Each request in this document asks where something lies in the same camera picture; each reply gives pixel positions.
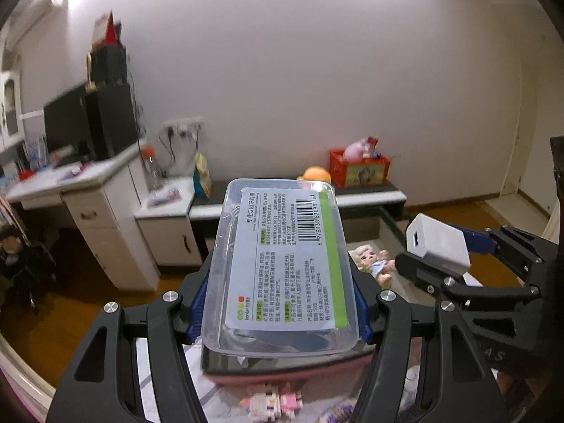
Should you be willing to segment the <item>white bedside cabinet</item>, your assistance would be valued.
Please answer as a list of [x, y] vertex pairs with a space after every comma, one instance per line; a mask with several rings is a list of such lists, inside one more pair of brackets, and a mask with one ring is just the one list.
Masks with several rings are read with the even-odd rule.
[[149, 251], [160, 266], [199, 266], [203, 263], [190, 220], [194, 200], [191, 178], [169, 179], [151, 192], [135, 219]]

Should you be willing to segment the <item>pink block donut model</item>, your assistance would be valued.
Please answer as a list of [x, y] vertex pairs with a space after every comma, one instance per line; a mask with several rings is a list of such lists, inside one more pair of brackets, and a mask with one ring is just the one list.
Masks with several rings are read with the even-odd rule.
[[347, 398], [327, 408], [323, 414], [317, 418], [317, 423], [348, 423], [356, 406], [356, 398]]

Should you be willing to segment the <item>pink box black rim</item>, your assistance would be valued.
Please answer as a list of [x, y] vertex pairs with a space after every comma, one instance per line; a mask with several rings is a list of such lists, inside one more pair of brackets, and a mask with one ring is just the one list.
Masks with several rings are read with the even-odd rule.
[[[360, 252], [382, 251], [394, 258], [404, 250], [407, 216], [394, 219], [379, 208], [375, 217], [349, 219], [343, 222], [347, 250], [355, 267], [360, 267]], [[263, 380], [300, 380], [311, 376], [362, 367], [371, 362], [375, 348], [358, 342], [353, 349], [317, 357], [259, 359], [235, 357], [203, 348], [200, 365], [204, 375], [221, 384], [257, 384]]]

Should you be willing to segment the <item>small blonde doll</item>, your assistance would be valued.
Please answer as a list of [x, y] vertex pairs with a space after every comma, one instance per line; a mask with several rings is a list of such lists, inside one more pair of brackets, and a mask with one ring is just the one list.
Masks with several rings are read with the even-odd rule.
[[361, 245], [350, 252], [361, 272], [372, 275], [381, 289], [390, 289], [396, 271], [395, 260], [387, 250], [376, 250], [372, 245]]

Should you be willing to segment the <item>white pink block cat figure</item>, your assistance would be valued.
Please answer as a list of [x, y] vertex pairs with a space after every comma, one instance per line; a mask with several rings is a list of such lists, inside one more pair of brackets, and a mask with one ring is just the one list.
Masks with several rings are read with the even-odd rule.
[[247, 410], [252, 422], [293, 420], [303, 407], [303, 397], [301, 391], [293, 390], [289, 384], [257, 385], [247, 389], [247, 397], [239, 406]]

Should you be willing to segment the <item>white charger adapter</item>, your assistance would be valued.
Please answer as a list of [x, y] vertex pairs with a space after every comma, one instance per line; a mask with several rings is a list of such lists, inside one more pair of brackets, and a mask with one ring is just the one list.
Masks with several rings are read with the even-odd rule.
[[470, 255], [461, 230], [420, 213], [407, 226], [405, 236], [408, 252], [458, 275], [470, 270]]

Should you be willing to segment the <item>pink plush toy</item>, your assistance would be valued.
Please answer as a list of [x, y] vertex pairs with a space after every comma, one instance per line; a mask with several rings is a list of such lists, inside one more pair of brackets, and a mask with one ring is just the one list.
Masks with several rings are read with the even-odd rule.
[[380, 153], [376, 150], [379, 140], [373, 136], [368, 136], [366, 139], [362, 139], [350, 144], [343, 152], [343, 159], [347, 163], [355, 163], [359, 160], [364, 159], [374, 159], [380, 156]]

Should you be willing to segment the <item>black computer monitor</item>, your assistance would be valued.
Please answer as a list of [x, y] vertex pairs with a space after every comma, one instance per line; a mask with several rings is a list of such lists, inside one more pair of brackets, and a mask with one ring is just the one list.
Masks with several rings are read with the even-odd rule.
[[45, 135], [50, 153], [70, 146], [72, 154], [91, 158], [85, 98], [85, 84], [81, 84], [44, 105]]

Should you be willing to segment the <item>blue yellow snack bag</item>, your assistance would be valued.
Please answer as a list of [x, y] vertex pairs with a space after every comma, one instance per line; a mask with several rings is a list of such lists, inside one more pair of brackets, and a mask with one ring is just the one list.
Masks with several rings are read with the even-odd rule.
[[201, 151], [197, 151], [194, 162], [193, 185], [195, 196], [206, 199], [212, 191], [212, 179], [207, 166], [207, 158]]

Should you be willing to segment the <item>white wall power outlet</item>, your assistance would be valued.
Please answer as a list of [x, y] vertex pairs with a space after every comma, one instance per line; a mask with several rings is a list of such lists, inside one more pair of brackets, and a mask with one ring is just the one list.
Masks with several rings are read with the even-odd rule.
[[203, 117], [182, 117], [175, 120], [168, 120], [164, 124], [164, 128], [172, 129], [173, 134], [179, 137], [190, 136], [192, 140], [196, 140], [203, 124]]

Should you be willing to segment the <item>bottle with orange cap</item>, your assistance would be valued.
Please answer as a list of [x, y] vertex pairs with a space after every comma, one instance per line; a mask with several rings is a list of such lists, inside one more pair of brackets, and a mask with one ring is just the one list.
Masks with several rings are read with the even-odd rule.
[[141, 157], [145, 171], [145, 178], [150, 191], [156, 191], [163, 187], [161, 170], [157, 163], [155, 149], [150, 145], [141, 147]]

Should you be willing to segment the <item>red toy crate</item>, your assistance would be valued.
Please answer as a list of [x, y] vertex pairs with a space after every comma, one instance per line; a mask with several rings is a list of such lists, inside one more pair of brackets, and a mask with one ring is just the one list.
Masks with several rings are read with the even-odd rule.
[[386, 156], [379, 158], [344, 159], [343, 149], [329, 151], [329, 173], [334, 185], [340, 188], [374, 186], [387, 183], [391, 160]]

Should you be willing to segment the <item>clear plastic labelled box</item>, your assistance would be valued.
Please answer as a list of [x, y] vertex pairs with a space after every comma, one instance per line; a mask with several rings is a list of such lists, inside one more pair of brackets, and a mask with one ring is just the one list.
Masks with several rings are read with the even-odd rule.
[[234, 179], [212, 251], [201, 327], [216, 353], [250, 358], [346, 353], [360, 339], [333, 187]]

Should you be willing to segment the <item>white desk with drawers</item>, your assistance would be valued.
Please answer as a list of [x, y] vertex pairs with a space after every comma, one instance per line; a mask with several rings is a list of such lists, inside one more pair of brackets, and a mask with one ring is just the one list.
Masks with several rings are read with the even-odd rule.
[[154, 291], [160, 272], [136, 220], [148, 197], [140, 140], [118, 156], [91, 163], [70, 178], [72, 164], [18, 182], [7, 201], [26, 210], [65, 205], [88, 248], [120, 290]]

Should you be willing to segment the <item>orange plush octopus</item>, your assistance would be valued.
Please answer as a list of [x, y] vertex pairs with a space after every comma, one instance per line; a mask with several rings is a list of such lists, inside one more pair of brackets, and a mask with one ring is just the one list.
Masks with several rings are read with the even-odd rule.
[[309, 182], [332, 182], [331, 174], [323, 167], [311, 166], [297, 178], [298, 180], [308, 180]]

